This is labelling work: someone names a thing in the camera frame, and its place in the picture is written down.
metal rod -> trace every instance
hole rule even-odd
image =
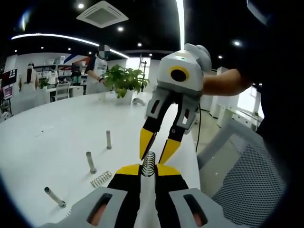
[[[91,154],[91,152],[87,152],[85,154],[86,154],[87,162],[89,163],[89,166],[90,166],[90,172],[91,172],[91,174],[95,174],[97,170],[93,163],[92,154]]]
[[[55,202],[59,205],[59,207],[61,207],[61,208],[65,208],[65,207],[66,207],[67,204],[66,204],[63,200],[59,199],[59,198],[51,191],[51,189],[49,189],[48,187],[46,187],[46,188],[44,188],[44,191],[46,192],[47,195],[50,196],[50,198],[51,198],[53,201],[55,201]]]
[[[110,131],[106,131],[106,148],[108,150],[112,149]]]

led strip light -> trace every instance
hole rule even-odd
[[[86,44],[89,44],[89,45],[93,45],[93,46],[99,47],[99,44],[91,42],[91,41],[88,41],[88,40],[85,40],[85,39],[79,39],[79,38],[75,38],[75,37],[69,37],[69,36],[63,36],[63,35],[57,35],[57,34],[48,34],[48,33],[23,34],[23,35],[14,36],[11,39],[13,40],[13,39],[19,39],[19,38],[23,38],[23,37],[39,37],[39,36],[43,36],[43,37],[58,37],[58,38],[64,38],[64,39],[71,39],[71,40],[75,40],[75,41],[79,41],[79,42],[82,42],[82,43],[86,43]],[[119,55],[119,56],[122,56],[124,58],[130,58],[130,57],[124,55],[123,53],[115,51],[113,49],[110,49],[110,51],[113,52],[113,53],[115,53],[115,54],[117,54],[117,55]]]
[[[176,5],[180,23],[180,48],[183,50],[185,48],[185,13],[183,0],[176,0]]]

ceiling air vent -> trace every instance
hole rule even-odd
[[[91,25],[95,25],[99,28],[105,28],[107,26],[128,20],[128,18],[121,11],[106,1],[101,1],[88,8],[82,14],[80,14],[77,19]]]

black ceiling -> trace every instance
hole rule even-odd
[[[80,55],[96,51],[93,46],[61,38],[35,37],[10,41],[10,37],[24,33],[53,33],[83,38],[107,44],[121,52],[135,49],[179,49],[176,0],[107,0],[129,20],[106,28],[97,28],[76,19],[82,12],[76,7],[78,3],[84,3],[86,9],[99,1],[11,0],[11,5],[7,7],[11,13],[4,16],[2,12],[1,16],[5,33],[2,38],[6,41],[1,44],[1,54],[12,55],[15,49],[18,50],[18,54],[40,51],[68,52],[68,48],[72,48],[71,52]],[[22,31],[19,19],[29,8],[29,22],[26,30]],[[184,8],[186,43],[204,45],[211,53],[213,68],[233,65],[238,53],[264,32],[262,25],[247,10],[246,0],[184,0]],[[124,31],[118,32],[118,26],[123,26]],[[233,46],[232,41],[235,39],[240,40],[243,47]],[[141,48],[137,47],[138,42],[142,43]],[[218,55],[222,55],[223,59],[218,59]],[[155,53],[153,58],[162,56]]]

green leaves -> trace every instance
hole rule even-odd
[[[135,90],[139,93],[142,85],[146,87],[149,83],[148,79],[144,79],[145,74],[141,70],[126,69],[120,65],[113,66],[104,77],[105,86],[114,89],[118,98],[124,97],[127,90]]]

